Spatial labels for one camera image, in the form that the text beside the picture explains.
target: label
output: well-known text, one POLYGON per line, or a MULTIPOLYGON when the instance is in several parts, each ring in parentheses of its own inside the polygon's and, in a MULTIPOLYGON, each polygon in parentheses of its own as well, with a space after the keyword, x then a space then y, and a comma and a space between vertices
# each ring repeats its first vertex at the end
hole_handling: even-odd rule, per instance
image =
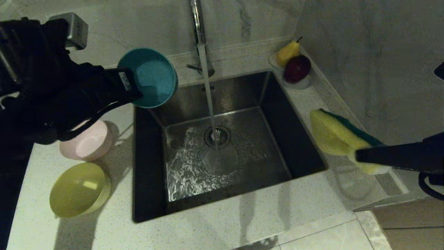
POLYGON ((120 80, 122 80, 123 86, 127 91, 131 90, 130 82, 125 74, 125 72, 119 72, 120 80))

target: pink bowl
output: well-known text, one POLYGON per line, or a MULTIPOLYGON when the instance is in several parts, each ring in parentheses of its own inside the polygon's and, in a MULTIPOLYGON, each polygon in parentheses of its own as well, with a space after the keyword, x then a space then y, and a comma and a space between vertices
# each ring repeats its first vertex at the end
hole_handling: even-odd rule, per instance
POLYGON ((61 141, 59 149, 60 153, 66 158, 93 161, 105 155, 111 148, 112 142, 113 136, 107 125, 103 121, 98 120, 76 138, 69 141, 61 141))

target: running water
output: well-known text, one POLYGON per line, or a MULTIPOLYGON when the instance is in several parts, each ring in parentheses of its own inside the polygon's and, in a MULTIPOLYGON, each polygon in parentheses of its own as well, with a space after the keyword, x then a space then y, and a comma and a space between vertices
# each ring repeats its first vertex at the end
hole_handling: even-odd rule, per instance
POLYGON ((213 130, 213 139, 215 142, 216 153, 219 155, 219 133, 216 131, 216 125, 214 123, 214 113, 213 113, 213 101, 211 99, 210 92, 210 81, 208 80, 208 66, 206 65, 206 50, 205 44, 198 44, 197 51, 199 52, 200 63, 202 67, 202 75, 205 83, 206 100, 208 102, 208 109, 210 110, 211 127, 213 130))

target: yellow bowl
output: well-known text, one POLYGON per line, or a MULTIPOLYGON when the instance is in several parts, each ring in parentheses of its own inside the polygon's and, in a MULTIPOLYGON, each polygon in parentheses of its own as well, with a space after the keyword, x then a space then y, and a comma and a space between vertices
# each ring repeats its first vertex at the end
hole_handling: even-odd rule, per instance
POLYGON ((111 193, 108 175, 94 163, 81 163, 66 170, 55 182, 49 196, 52 211, 70 218, 100 208, 111 193))

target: tile floor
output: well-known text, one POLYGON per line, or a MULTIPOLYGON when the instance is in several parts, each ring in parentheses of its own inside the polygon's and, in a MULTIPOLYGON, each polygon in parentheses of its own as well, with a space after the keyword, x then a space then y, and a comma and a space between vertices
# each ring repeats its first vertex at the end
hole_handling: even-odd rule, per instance
POLYGON ((236 250, 379 250, 370 243, 353 212, 298 226, 236 250))

